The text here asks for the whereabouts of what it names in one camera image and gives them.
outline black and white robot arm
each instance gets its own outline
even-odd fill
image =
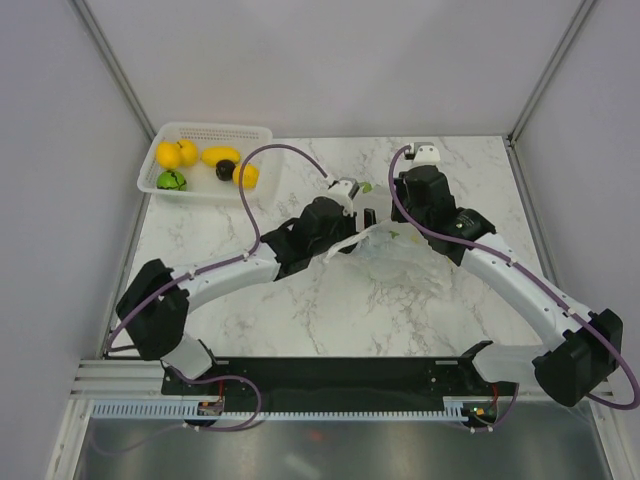
[[[540,385],[563,405],[575,405],[617,368],[617,362],[568,315],[577,313],[619,351],[622,322],[610,310],[596,315],[569,298],[557,287],[539,279],[569,306],[561,308],[518,268],[517,254],[496,233],[494,226],[475,210],[456,206],[446,176],[438,171],[437,149],[431,144],[412,144],[406,151],[411,167],[393,179],[399,202],[411,219],[436,235],[484,245],[502,252],[501,259],[481,248],[460,245],[425,235],[436,252],[476,275],[504,298],[540,337],[538,346],[504,346],[481,342],[472,347],[473,365],[487,382],[509,381]],[[126,330],[143,360],[161,359],[190,379],[207,371],[214,361],[207,348],[184,333],[187,315],[207,302],[258,283],[277,281],[309,265],[311,258],[326,252],[356,232],[353,199],[358,183],[340,179],[307,205],[299,218],[260,237],[251,255],[243,252],[216,260],[223,265],[196,275],[212,262],[168,268],[161,260],[148,262],[131,283],[117,306],[118,316],[129,315],[158,287],[186,275],[186,280],[167,290],[129,322]],[[365,226],[375,223],[376,212],[363,212]],[[407,218],[394,203],[391,218]],[[229,264],[225,261],[244,255]]]

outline yellow fruit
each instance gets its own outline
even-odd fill
[[[233,169],[233,183],[235,183],[236,185],[240,185],[240,168],[241,165],[238,165]],[[246,167],[244,167],[244,172],[242,175],[242,186],[244,188],[256,188],[259,176],[260,170],[258,170],[253,165],[247,165]]]
[[[156,162],[162,168],[174,170],[180,166],[180,149],[175,143],[162,142],[156,148]]]
[[[231,160],[233,163],[240,162],[240,152],[232,147],[211,147],[202,152],[202,161],[214,167],[220,160]]]
[[[185,167],[192,167],[198,161],[198,147],[191,140],[181,138],[178,140],[178,148],[180,149],[180,158],[182,158],[182,165]]]

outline white marble surface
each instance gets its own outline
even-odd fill
[[[499,137],[286,140],[336,176],[386,184],[392,154],[409,141],[433,141],[461,206],[492,221],[519,256],[538,267],[531,235]],[[255,210],[262,232],[297,216],[324,187],[306,161],[286,152],[271,205]],[[241,208],[184,205],[152,197],[132,275],[148,260],[180,265],[246,248],[252,230]],[[436,255],[425,250],[424,255]],[[217,355],[458,355],[490,338],[533,344],[530,327],[480,280],[442,260],[437,294],[371,280],[338,256],[279,282],[253,286],[191,314],[186,330]],[[122,335],[116,345],[128,343]]]

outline white wall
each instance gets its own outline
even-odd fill
[[[146,141],[64,0],[0,5],[0,477],[43,478]]]
[[[580,0],[88,0],[155,128],[507,133]]]
[[[519,151],[569,292],[625,322],[640,375],[640,2],[600,2]],[[615,385],[628,400],[624,376]],[[626,414],[640,452],[640,412]]]

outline plastic bag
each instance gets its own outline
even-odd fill
[[[337,243],[324,259],[328,263],[339,250],[358,243],[340,255],[372,280],[385,286],[414,287],[433,295],[451,289],[452,264],[434,252],[418,230],[408,223],[385,220]]]

